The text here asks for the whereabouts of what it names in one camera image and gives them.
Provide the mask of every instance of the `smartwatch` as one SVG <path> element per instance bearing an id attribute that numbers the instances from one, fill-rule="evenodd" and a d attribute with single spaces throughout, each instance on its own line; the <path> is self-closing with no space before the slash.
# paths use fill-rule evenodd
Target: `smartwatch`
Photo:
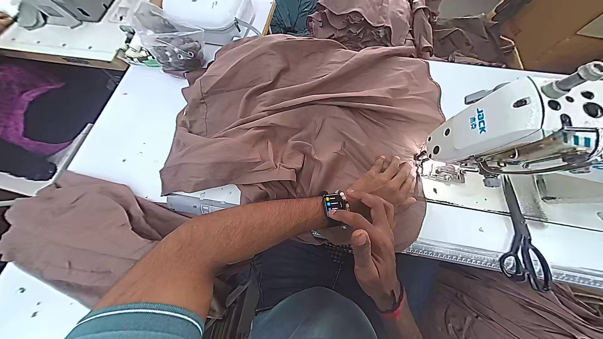
<path id="1" fill-rule="evenodd" d="M 327 218 L 327 220 L 329 220 L 329 227 L 341 227 L 343 229 L 346 229 L 347 225 L 345 223 L 331 219 L 331 217 L 329 216 L 329 211 L 331 210 L 350 210 L 350 204 L 346 200 L 346 193 L 339 190 L 335 191 L 334 193 L 328 193 L 324 191 L 322 195 L 324 216 Z"/>

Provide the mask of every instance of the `scissors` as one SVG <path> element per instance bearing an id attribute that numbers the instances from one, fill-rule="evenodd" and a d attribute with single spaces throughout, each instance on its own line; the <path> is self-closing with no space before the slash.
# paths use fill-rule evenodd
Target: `scissors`
<path id="1" fill-rule="evenodd" d="M 511 250 L 504 253 L 499 258 L 500 270 L 510 279 L 514 281 L 526 281 L 529 280 L 532 288 L 539 292 L 545 292 L 551 289 L 551 269 L 549 264 L 546 262 L 545 257 L 540 251 L 532 245 L 532 236 L 528 230 L 528 224 L 521 210 L 519 209 L 519 203 L 517 202 L 517 196 L 515 190 L 511 184 L 511 180 L 508 176 L 502 178 L 502 189 L 505 194 L 505 200 L 509 207 L 509 213 L 511 214 L 511 222 L 513 223 L 513 229 L 515 234 L 511 243 Z M 521 251 L 522 259 L 519 259 L 519 253 Z M 534 269 L 534 263 L 532 262 L 531 253 L 534 254 L 535 258 L 540 263 L 542 269 L 543 278 L 540 279 L 536 275 Z M 505 261 L 511 258 L 514 264 L 514 270 L 509 271 L 505 266 Z"/>

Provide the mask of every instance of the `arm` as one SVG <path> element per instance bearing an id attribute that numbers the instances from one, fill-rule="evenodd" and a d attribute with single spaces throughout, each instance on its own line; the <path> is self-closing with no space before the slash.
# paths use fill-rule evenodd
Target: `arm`
<path id="1" fill-rule="evenodd" d="M 320 197 L 266 201 L 200 215 L 161 240 L 95 309 L 165 303 L 205 318 L 217 270 L 291 236 L 327 226 Z"/>
<path id="2" fill-rule="evenodd" d="M 352 247 L 358 284 L 382 312 L 396 310 L 382 314 L 391 338 L 421 339 L 421 332 L 412 317 L 406 296 L 398 304 L 403 290 L 396 276 L 394 206 L 376 195 L 364 192 L 348 190 L 347 195 L 368 206 L 372 220 L 369 223 L 359 214 L 348 211 L 336 211 L 331 215 L 331 218 L 343 221 L 355 229 L 352 233 Z"/>

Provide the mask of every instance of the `green sleeve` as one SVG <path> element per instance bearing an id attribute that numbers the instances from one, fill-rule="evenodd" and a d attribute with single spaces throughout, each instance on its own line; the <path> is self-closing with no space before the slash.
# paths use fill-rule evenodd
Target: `green sleeve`
<path id="1" fill-rule="evenodd" d="M 130 303 L 88 313 L 65 339 L 200 339 L 203 319 L 159 303 Z"/>

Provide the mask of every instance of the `finger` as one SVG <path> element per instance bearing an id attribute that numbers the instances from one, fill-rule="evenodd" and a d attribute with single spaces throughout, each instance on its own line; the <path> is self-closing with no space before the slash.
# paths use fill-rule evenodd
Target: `finger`
<path id="1" fill-rule="evenodd" d="M 375 227 L 386 226 L 387 228 L 391 228 L 387 214 L 385 213 L 385 204 L 389 204 L 387 201 L 376 195 L 361 191 L 348 191 L 348 195 L 351 198 L 360 200 L 371 209 L 371 219 Z"/>
<path id="2" fill-rule="evenodd" d="M 10 16 L 1 17 L 0 16 L 0 25 L 9 26 L 13 23 L 13 18 Z"/>
<path id="3" fill-rule="evenodd" d="M 341 221 L 352 229 L 358 230 L 372 230 L 374 226 L 368 222 L 361 214 L 346 211 L 344 209 L 332 209 L 329 211 L 329 217 L 331 219 Z"/>
<path id="4" fill-rule="evenodd" d="M 404 183 L 402 183 L 402 187 L 400 187 L 400 195 L 403 197 L 407 197 L 409 195 L 411 195 L 411 189 L 414 187 L 415 185 L 415 176 L 414 175 L 410 175 L 406 178 L 406 180 L 404 180 Z"/>
<path id="5" fill-rule="evenodd" d="M 381 173 L 381 169 L 383 168 L 384 162 L 385 162 L 385 156 L 378 157 L 377 160 L 375 160 L 373 167 L 371 167 L 371 169 L 368 170 L 368 172 L 375 174 L 375 175 Z"/>
<path id="6" fill-rule="evenodd" d="M 382 200 L 383 207 L 385 208 L 385 215 L 387 216 L 387 220 L 390 224 L 390 228 L 391 228 L 391 230 L 394 230 L 396 228 L 396 223 L 394 222 L 394 214 L 395 214 L 394 205 L 392 205 L 389 201 L 387 201 L 386 199 L 383 199 L 380 196 L 377 196 L 377 198 Z"/>
<path id="7" fill-rule="evenodd" d="M 352 249 L 355 270 L 367 273 L 372 271 L 374 263 L 371 256 L 371 241 L 365 230 L 355 230 L 352 233 Z"/>
<path id="8" fill-rule="evenodd" d="M 404 183 L 406 178 L 408 178 L 411 171 L 412 171 L 412 165 L 409 162 L 405 163 L 404 166 L 400 167 L 396 176 L 393 179 L 391 179 L 391 183 L 394 185 L 394 187 L 396 189 L 399 189 L 402 186 L 402 184 Z"/>
<path id="9" fill-rule="evenodd" d="M 404 200 L 404 201 L 403 201 L 403 202 L 400 204 L 399 209 L 400 209 L 401 211 L 405 211 L 405 210 L 407 210 L 409 207 L 411 207 L 411 206 L 412 206 L 412 204 L 414 204 L 414 203 L 416 203 L 416 202 L 417 202 L 417 199 L 415 199 L 414 197 L 408 197 L 408 198 L 406 198 L 406 200 Z"/>
<path id="10" fill-rule="evenodd" d="M 391 158 L 390 165 L 387 167 L 385 172 L 383 172 L 383 175 L 387 180 L 393 178 L 396 173 L 398 173 L 398 170 L 400 169 L 400 162 L 399 156 L 394 156 Z"/>

